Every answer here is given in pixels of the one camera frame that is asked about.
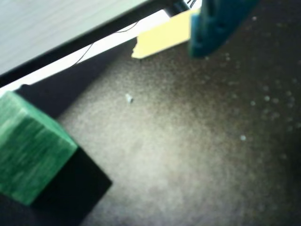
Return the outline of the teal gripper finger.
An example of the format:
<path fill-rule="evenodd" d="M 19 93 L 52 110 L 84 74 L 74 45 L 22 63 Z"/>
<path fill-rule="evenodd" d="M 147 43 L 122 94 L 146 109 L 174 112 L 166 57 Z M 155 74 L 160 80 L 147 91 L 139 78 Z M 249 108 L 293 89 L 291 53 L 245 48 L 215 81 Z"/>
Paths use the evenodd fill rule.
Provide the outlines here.
<path fill-rule="evenodd" d="M 257 0 L 204 0 L 191 16 L 189 51 L 205 57 L 216 51 L 240 26 Z"/>

